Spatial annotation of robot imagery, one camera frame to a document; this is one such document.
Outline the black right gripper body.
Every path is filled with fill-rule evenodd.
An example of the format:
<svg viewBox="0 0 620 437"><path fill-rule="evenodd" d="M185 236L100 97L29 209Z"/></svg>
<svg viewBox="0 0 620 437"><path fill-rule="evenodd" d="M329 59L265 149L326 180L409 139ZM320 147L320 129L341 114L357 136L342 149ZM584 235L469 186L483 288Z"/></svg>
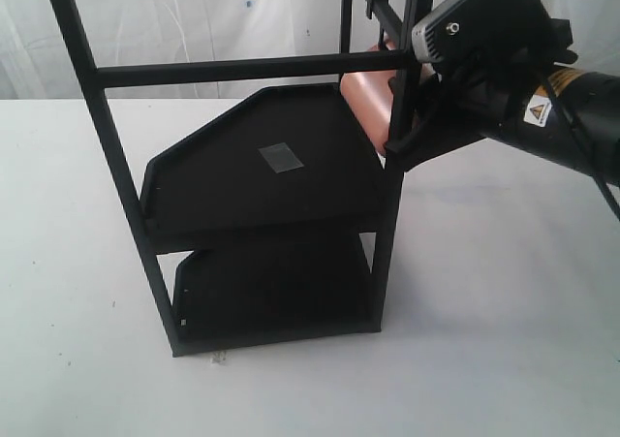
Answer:
<svg viewBox="0 0 620 437"><path fill-rule="evenodd" d="M574 62L568 20L551 17L534 25L533 38L510 51L483 47L452 64L433 64L434 76L422 84L416 111L424 128L405 155L387 155L408 171L437 156L480 140L516 112L519 93L557 62Z"/></svg>

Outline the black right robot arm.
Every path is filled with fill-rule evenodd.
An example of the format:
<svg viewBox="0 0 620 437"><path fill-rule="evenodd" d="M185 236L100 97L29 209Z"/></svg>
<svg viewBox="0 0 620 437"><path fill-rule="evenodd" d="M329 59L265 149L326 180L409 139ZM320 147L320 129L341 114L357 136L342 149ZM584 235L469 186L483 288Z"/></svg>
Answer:
<svg viewBox="0 0 620 437"><path fill-rule="evenodd" d="M412 31L423 84L418 119L388 156L408 171L489 138L592 177L619 182L619 78L574 68L565 19L540 0L443 4Z"/></svg>

